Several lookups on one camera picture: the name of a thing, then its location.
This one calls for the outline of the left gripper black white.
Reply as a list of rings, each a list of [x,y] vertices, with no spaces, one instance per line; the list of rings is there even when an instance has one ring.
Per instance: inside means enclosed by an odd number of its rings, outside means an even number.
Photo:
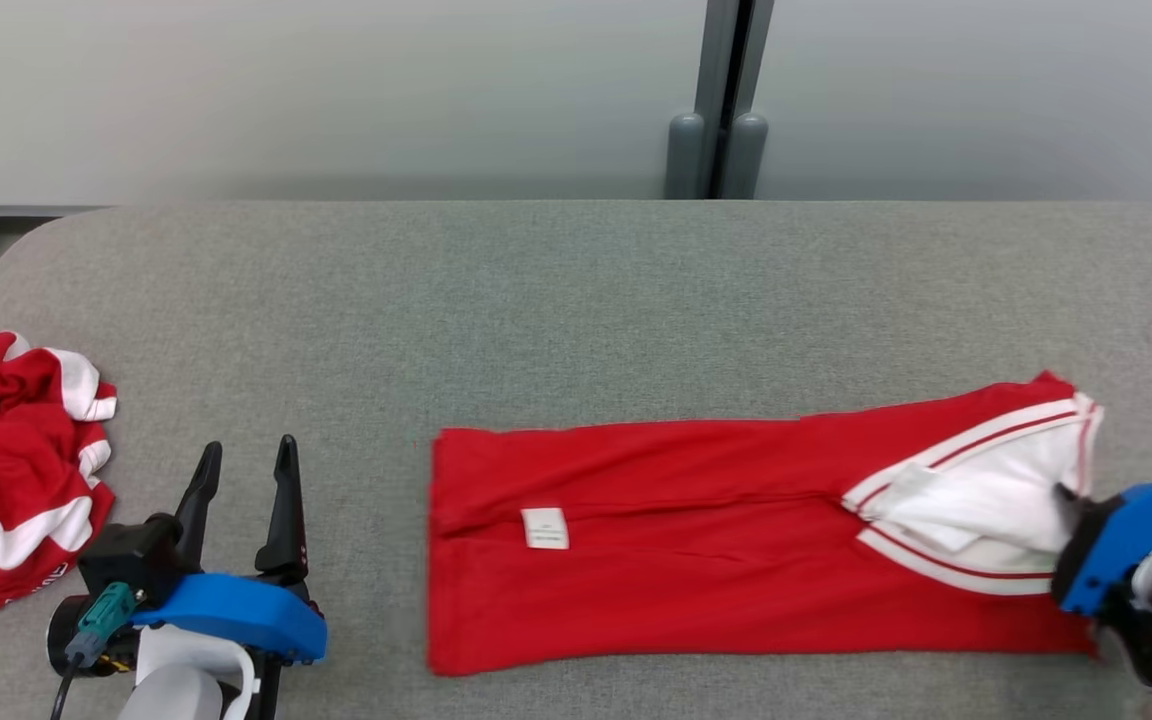
[[[175,551],[185,568],[200,571],[209,506],[219,488],[223,447],[202,450],[191,480],[180,498]],[[273,470],[276,492],[264,546],[253,568],[275,585],[298,585],[308,575],[305,502],[300,450],[291,434],[280,438]],[[46,655],[60,676],[50,720],[65,720],[70,687],[78,679],[132,674],[134,687],[114,720],[279,720],[282,661],[271,653],[175,626],[120,626],[91,660],[70,660],[68,647],[81,620],[94,606],[92,597],[67,597],[52,612]]]

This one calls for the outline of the red garment white striped trim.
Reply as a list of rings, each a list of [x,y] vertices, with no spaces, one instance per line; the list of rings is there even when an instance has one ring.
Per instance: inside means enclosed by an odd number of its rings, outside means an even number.
[[[1055,374],[791,419],[444,429],[429,664],[1079,653],[1049,596],[1101,404]]]

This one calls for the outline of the crumpled red white garment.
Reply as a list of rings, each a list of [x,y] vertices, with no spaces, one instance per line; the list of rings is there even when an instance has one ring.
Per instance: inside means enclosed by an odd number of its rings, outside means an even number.
[[[0,611],[65,577],[109,518],[115,414],[86,356],[0,332]]]

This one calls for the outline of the grey partition frame post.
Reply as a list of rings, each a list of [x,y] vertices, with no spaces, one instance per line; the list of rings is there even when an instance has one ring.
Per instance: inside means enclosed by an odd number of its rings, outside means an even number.
[[[719,118],[718,199],[755,199],[761,169],[768,120],[755,109],[756,86],[771,29],[774,0],[738,0],[733,26],[732,58]]]
[[[695,200],[708,196],[740,6],[741,0],[707,0],[692,109],[669,122],[667,199]]]

